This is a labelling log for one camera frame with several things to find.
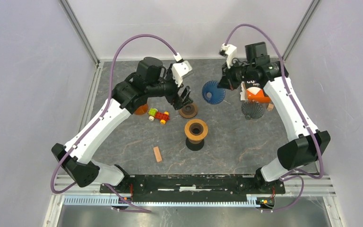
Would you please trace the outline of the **light wooden ring holder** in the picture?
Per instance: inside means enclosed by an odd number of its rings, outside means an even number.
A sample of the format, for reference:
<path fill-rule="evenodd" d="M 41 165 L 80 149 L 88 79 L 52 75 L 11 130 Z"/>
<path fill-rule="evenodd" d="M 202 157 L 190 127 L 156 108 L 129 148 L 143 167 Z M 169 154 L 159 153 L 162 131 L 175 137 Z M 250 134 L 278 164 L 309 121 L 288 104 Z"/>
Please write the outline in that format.
<path fill-rule="evenodd" d="M 208 134 L 208 126 L 201 119 L 192 119 L 185 124 L 184 132 L 189 140 L 202 141 Z"/>

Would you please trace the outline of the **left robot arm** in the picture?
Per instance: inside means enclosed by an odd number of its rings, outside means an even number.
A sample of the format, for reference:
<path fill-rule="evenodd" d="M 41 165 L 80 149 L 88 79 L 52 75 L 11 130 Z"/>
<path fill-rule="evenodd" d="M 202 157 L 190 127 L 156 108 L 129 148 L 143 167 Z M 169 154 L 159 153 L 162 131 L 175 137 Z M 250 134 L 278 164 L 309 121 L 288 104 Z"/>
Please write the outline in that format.
<path fill-rule="evenodd" d="M 139 61 L 136 71 L 111 89 L 98 113 L 74 138 L 64 145 L 56 143 L 52 147 L 59 166 L 74 184 L 86 187 L 101 182 L 110 184 L 117 192 L 127 191 L 130 181 L 121 169 L 94 161 L 94 153 L 114 129 L 145 105 L 149 98 L 165 97 L 175 110 L 191 104 L 190 87 L 183 85 L 183 78 L 191 70 L 187 60 L 172 63 L 169 68 L 153 57 Z"/>

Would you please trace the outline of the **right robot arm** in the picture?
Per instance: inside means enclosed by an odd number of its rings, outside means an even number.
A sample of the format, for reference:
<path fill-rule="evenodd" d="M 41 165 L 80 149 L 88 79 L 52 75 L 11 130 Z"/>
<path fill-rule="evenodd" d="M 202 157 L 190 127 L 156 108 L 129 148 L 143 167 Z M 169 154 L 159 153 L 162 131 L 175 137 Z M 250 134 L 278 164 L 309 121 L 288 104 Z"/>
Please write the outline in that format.
<path fill-rule="evenodd" d="M 286 178 L 302 166 L 320 161 L 331 137 L 320 131 L 301 105 L 282 60 L 271 62 L 264 42 L 245 47 L 247 60 L 236 58 L 237 48 L 222 44 L 219 54 L 226 58 L 218 87 L 237 89 L 242 82 L 254 80 L 269 96 L 284 124 L 288 143 L 277 150 L 277 157 L 255 173 L 254 187 L 266 193 L 273 181 Z"/>

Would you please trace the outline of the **blue ribbed plastic dripper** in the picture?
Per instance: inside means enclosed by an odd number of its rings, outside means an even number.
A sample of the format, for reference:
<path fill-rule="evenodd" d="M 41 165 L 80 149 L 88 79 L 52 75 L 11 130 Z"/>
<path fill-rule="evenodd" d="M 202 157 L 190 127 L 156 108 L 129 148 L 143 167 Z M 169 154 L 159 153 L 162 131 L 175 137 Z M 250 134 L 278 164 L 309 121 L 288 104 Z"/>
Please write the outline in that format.
<path fill-rule="evenodd" d="M 210 80 L 206 82 L 202 87 L 203 99 L 212 105 L 221 103 L 226 95 L 224 88 L 218 88 L 218 81 Z"/>

